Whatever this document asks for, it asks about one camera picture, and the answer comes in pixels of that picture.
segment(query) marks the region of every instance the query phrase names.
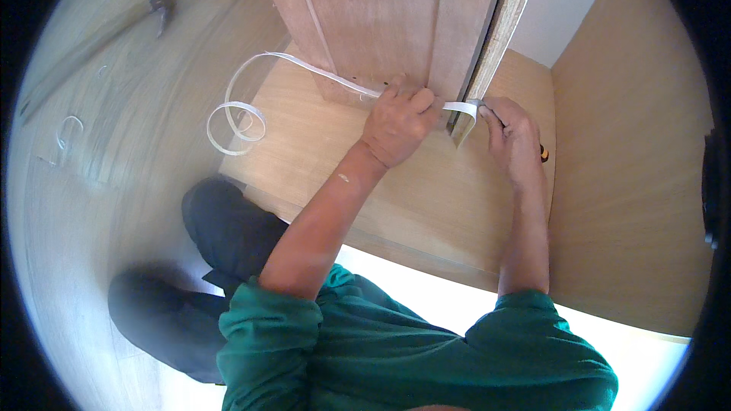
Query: tool handle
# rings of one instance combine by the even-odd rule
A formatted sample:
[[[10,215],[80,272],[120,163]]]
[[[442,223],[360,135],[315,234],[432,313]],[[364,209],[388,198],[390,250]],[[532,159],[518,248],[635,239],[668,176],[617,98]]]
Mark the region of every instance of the tool handle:
[[[43,78],[41,78],[41,81],[29,90],[26,98],[21,102],[19,117],[23,118],[23,124],[27,124],[48,97],[71,75],[83,67],[97,51],[104,48],[115,37],[150,14],[150,11],[150,4],[147,2],[132,6],[122,14],[104,23],[96,32],[89,35],[84,41],[74,46],[59,59]]]

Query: black pants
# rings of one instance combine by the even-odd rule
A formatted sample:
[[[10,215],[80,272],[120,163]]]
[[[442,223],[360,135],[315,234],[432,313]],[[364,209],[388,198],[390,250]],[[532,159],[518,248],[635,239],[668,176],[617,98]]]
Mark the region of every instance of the black pants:
[[[222,384],[215,355],[226,340],[219,316],[239,284],[258,275],[287,224],[265,212],[225,178],[208,178],[183,198],[183,221],[203,259],[203,277],[226,297],[191,292],[140,270],[110,284],[109,313],[135,346],[200,382]]]

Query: hand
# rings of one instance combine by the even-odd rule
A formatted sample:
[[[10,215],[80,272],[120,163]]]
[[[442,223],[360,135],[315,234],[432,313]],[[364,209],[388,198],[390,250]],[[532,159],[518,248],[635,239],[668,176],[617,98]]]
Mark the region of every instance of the hand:
[[[404,81],[404,76],[391,81],[363,126],[361,142],[386,169],[414,154],[434,129],[444,106],[444,101],[425,87],[418,92],[402,89]]]
[[[480,116],[490,129],[490,154],[519,190],[539,189],[545,182],[538,126],[520,105],[507,97],[490,97]]]

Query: person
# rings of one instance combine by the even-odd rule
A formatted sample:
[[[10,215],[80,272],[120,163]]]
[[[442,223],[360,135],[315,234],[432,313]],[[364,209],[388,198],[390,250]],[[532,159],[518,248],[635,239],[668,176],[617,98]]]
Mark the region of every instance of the person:
[[[435,127],[443,100],[393,80],[361,139],[287,226],[209,178],[183,200],[184,222],[225,297],[139,271],[110,286],[130,342],[202,382],[223,409],[609,409],[618,381],[555,310],[539,132],[507,98],[489,98],[487,146],[510,179],[512,233],[498,301],[464,337],[429,324],[335,256],[371,190]]]

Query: green shirt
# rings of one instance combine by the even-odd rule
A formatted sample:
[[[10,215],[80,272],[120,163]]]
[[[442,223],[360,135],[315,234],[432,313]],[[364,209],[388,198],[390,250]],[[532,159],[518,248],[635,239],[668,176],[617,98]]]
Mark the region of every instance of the green shirt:
[[[461,337],[335,265],[315,301],[242,284],[219,327],[223,409],[609,409],[618,388],[535,290],[500,297]]]

